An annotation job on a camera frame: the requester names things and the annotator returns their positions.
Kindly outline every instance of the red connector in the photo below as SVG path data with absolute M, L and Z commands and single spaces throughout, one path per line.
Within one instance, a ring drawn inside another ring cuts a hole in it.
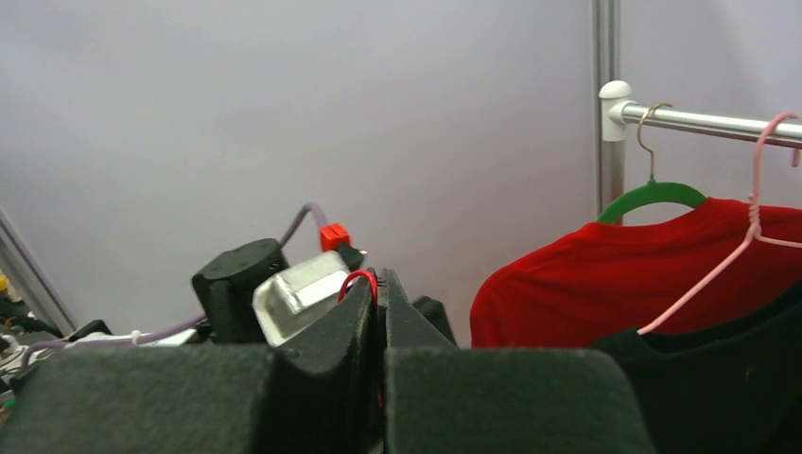
M 341 243 L 351 246 L 351 236 L 348 235 L 348 231 L 337 223 L 324 225 L 318 232 L 321 234 L 321 251 L 323 252 L 334 251 Z

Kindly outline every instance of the red cable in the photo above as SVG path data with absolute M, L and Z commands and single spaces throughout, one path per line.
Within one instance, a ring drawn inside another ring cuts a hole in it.
M 348 291 L 348 284 L 350 284 L 351 281 L 357 279 L 358 277 L 364 277 L 365 279 L 368 280 L 368 283 L 371 286 L 371 296 L 374 299 L 374 305 L 376 307 L 376 317 L 378 317 L 378 282 L 376 281 L 374 274 L 367 270 L 356 270 L 345 277 L 345 280 L 342 281 L 342 287 L 340 287 L 340 293 L 337 295 L 337 304 L 339 304 L 342 301 L 342 298 L 345 298 L 345 292 Z M 380 375 L 381 371 L 379 371 L 379 383 L 381 383 Z M 384 408 L 384 402 L 381 396 L 380 388 L 378 391 L 378 407 Z

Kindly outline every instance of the green hanger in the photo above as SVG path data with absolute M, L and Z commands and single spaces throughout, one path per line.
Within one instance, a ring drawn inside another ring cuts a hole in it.
M 626 194 L 622 194 L 615 199 L 610 206 L 604 209 L 596 219 L 597 222 L 612 224 L 631 211 L 640 208 L 641 206 L 652 205 L 654 203 L 679 203 L 690 208 L 696 208 L 707 200 L 707 196 L 698 190 L 682 183 L 658 183 L 654 180 L 654 151 L 643 144 L 640 138 L 640 130 L 643 128 L 643 122 L 657 109 L 667 106 L 673 107 L 668 102 L 661 102 L 655 104 L 651 109 L 640 117 L 637 124 L 637 142 L 643 149 L 649 151 L 652 157 L 652 169 L 649 174 L 649 181 L 636 189 L 633 189 Z

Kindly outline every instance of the clothes hanger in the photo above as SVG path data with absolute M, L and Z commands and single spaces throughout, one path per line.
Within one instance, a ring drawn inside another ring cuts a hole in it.
M 653 114 L 654 111 L 664 106 L 674 107 L 668 102 L 654 104 L 640 117 L 640 121 L 637 122 L 637 142 L 643 149 L 649 151 L 652 160 L 649 181 L 645 185 L 635 188 L 626 194 L 622 194 L 615 199 L 601 212 L 599 218 L 596 219 L 597 222 L 612 224 L 623 218 L 625 214 L 637 208 L 655 203 L 679 203 L 690 208 L 696 208 L 707 200 L 707 196 L 687 184 L 658 183 L 654 180 L 654 150 L 646 147 L 640 134 L 643 129 L 643 122 L 646 121 L 646 118 Z
M 752 244 L 752 240 L 756 239 L 758 241 L 763 241 L 764 243 L 787 246 L 789 248 L 802 248 L 802 243 L 769 238 L 763 236 L 760 230 L 760 157 L 763 154 L 763 147 L 766 145 L 766 139 L 768 139 L 769 135 L 775 131 L 777 125 L 788 118 L 799 118 L 799 116 L 796 113 L 790 112 L 779 114 L 778 116 L 774 117 L 768 125 L 766 125 L 766 128 L 763 129 L 763 132 L 760 134 L 760 138 L 758 139 L 758 147 L 755 150 L 755 168 L 752 177 L 752 192 L 749 194 L 749 228 L 746 230 L 746 237 L 743 239 L 741 245 L 735 248 L 735 251 L 730 253 L 730 255 L 728 255 L 724 261 L 722 261 L 722 263 L 717 265 L 716 268 L 707 274 L 707 276 L 703 277 L 702 280 L 693 286 L 693 288 L 688 290 L 686 294 L 682 295 L 682 298 L 677 300 L 676 303 L 666 309 L 665 312 L 660 314 L 651 323 L 638 329 L 638 334 L 644 335 L 646 333 L 650 333 L 663 322 L 665 322 L 671 315 L 673 315 L 674 312 L 684 306 L 685 303 L 699 293 L 702 288 L 709 284 L 710 281 L 715 279 L 716 276 L 721 274 L 726 267 L 728 267 L 736 258 L 738 258 L 738 256 L 741 255 L 750 244 Z M 793 160 L 791 162 L 791 166 L 799 166 L 799 150 L 797 148 L 793 149 Z

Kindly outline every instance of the red wire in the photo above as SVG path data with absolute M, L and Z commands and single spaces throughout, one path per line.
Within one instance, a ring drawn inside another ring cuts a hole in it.
M 376 282 L 374 274 L 367 270 L 356 270 L 351 274 L 348 274 L 345 280 L 342 281 L 340 293 L 337 295 L 337 304 L 339 304 L 342 299 L 345 298 L 345 292 L 348 291 L 348 284 L 351 284 L 351 281 L 358 277 L 364 277 L 368 280 L 371 286 L 371 295 L 374 297 L 374 304 L 378 306 L 378 282 Z

